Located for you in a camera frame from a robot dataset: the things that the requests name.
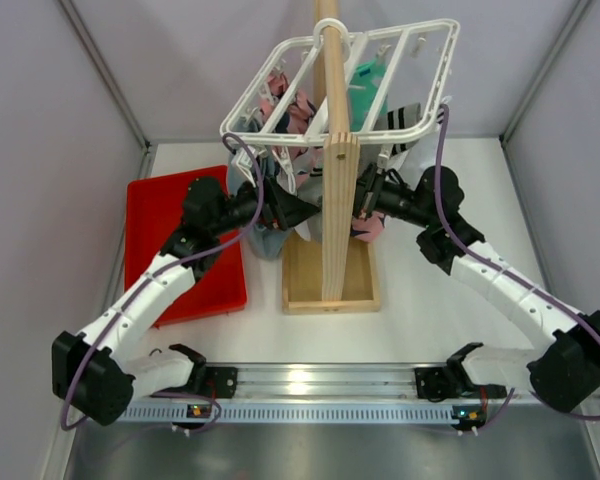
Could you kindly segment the white sock black stripes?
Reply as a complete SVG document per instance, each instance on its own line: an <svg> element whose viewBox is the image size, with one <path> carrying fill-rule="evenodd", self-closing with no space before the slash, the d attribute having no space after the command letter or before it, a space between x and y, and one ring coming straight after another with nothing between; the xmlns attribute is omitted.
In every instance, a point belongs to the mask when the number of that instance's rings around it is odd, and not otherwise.
<svg viewBox="0 0 600 480"><path fill-rule="evenodd" d="M290 149L275 147L274 159L280 172L276 174L278 182L300 200L313 204L318 213L295 227L296 232L305 241L322 242L322 203L323 203L323 165L322 150L309 148L295 159L291 159Z"/></svg>

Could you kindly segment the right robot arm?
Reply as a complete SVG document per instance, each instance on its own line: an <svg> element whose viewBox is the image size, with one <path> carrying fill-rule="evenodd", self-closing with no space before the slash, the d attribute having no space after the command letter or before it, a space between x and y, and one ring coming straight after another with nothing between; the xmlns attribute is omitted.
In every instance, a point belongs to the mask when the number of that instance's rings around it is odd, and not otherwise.
<svg viewBox="0 0 600 480"><path fill-rule="evenodd" d="M410 189L396 171L369 165L356 182L353 213L378 212L420 227L423 257L477 292L527 338L527 349L469 343L446 361L452 390L526 390L565 414L600 388L600 311L583 314L512 268L460 214L464 193L447 167L428 168Z"/></svg>

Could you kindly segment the white clip sock hanger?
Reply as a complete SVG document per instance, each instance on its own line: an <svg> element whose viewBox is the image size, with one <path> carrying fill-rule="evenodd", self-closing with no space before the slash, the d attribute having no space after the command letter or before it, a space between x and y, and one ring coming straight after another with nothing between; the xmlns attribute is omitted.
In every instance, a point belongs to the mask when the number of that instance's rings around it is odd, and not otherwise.
<svg viewBox="0 0 600 480"><path fill-rule="evenodd" d="M220 135L228 136L235 132L234 127L239 118L255 96L259 95L270 101L273 111L263 127L255 133L238 135L248 145L304 147L318 146L326 142L336 129L346 124L344 117L347 110L347 91L350 81L357 69L362 54L371 40L396 38L386 73L373 97L368 114L361 128L353 133L362 145L366 144L398 144L415 141L428 134L436 125L438 112L442 104L442 94L450 72L450 65L461 30L460 23L453 19L437 19L419 23L399 25L365 32L351 33L346 25L337 18L322 19L314 26L310 36L293 37L280 42L268 55L245 91L237 100L231 111L220 124ZM404 50L411 37L444 31L446 38L439 51L439 60L424 108L422 118L414 126L394 130L376 130L374 125L389 89L394 80L396 70L404 57ZM268 76L274 72L283 56L292 48L306 47L306 55L290 80L289 87L281 99L276 100L266 89ZM304 134L277 133L278 124L283 112L295 98L300 84L313 69L318 59L324 60L325 87L327 94L320 104L317 113Z"/></svg>

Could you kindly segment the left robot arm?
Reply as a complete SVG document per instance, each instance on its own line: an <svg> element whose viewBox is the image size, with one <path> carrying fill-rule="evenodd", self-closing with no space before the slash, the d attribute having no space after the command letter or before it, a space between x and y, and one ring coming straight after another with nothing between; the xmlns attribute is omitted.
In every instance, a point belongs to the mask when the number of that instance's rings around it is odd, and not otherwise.
<svg viewBox="0 0 600 480"><path fill-rule="evenodd" d="M182 344L145 358L130 357L159 317L191 291L225 249L221 236L244 235L256 224L290 230L319 213L276 182L244 182L228 195L213 177L195 179L187 189L180 223L149 267L100 317L76 334L52 343L52 391L62 400L61 427L68 431L70 409L102 426L115 422L135 400L168 389L197 394L205 383L206 359Z"/></svg>

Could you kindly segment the grey sock black stripes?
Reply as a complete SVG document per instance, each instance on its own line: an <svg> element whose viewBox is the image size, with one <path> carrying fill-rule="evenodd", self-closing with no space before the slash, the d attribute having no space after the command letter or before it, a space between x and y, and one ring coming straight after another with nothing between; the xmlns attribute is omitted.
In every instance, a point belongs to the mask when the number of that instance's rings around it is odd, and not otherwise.
<svg viewBox="0 0 600 480"><path fill-rule="evenodd" d="M375 130L402 130L413 127L421 118L422 107L420 103L402 106L387 113L381 113L374 125ZM409 151L418 143L413 140L406 143L391 144L388 150L389 159Z"/></svg>

